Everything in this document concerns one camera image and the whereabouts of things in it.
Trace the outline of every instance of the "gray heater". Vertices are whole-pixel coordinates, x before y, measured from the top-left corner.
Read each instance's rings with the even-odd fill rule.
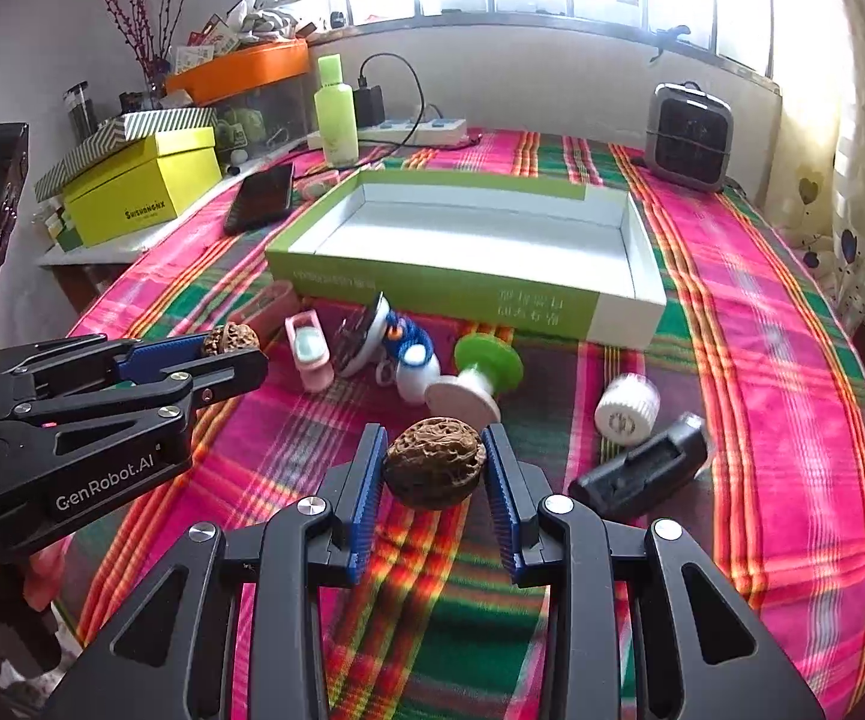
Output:
[[[645,163],[666,181],[719,191],[729,166],[732,128],[732,111],[722,100],[695,84],[661,83],[650,105]]]

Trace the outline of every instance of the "walnut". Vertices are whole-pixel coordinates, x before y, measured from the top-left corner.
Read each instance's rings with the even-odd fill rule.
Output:
[[[383,462],[391,493],[410,509],[440,511],[461,503],[479,483],[486,448],[458,419],[434,416],[392,442]]]
[[[248,324],[233,322],[214,327],[202,343],[202,353],[207,357],[249,348],[259,348],[259,337]]]

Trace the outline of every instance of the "silver screw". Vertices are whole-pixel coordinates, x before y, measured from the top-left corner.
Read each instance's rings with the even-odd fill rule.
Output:
[[[652,530],[656,532],[656,536],[665,538],[666,541],[675,541],[682,536],[682,525],[674,519],[657,519],[652,523]]]
[[[197,522],[189,529],[190,540],[196,543],[209,541],[213,536],[215,536],[215,525],[212,522]]]
[[[296,509],[299,509],[300,514],[306,514],[306,517],[314,517],[316,514],[322,514],[326,510],[326,502],[316,495],[311,495],[309,498],[303,498],[296,504]]]
[[[553,514],[568,514],[573,511],[573,499],[566,495],[549,495],[543,506]]]

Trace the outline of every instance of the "white power strip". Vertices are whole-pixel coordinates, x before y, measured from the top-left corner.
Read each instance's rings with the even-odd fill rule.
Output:
[[[391,141],[399,143],[412,129],[409,119],[387,119],[376,127],[361,127],[361,141]],[[410,146],[455,146],[466,139],[466,119],[432,119],[422,122],[416,127],[415,134],[410,138]],[[311,132],[308,140],[309,148],[322,148],[322,138],[319,131]]]

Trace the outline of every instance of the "yellow shoe box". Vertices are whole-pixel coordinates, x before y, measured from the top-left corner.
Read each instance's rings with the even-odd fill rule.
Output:
[[[212,127],[157,132],[63,188],[87,247],[178,217],[223,178]]]

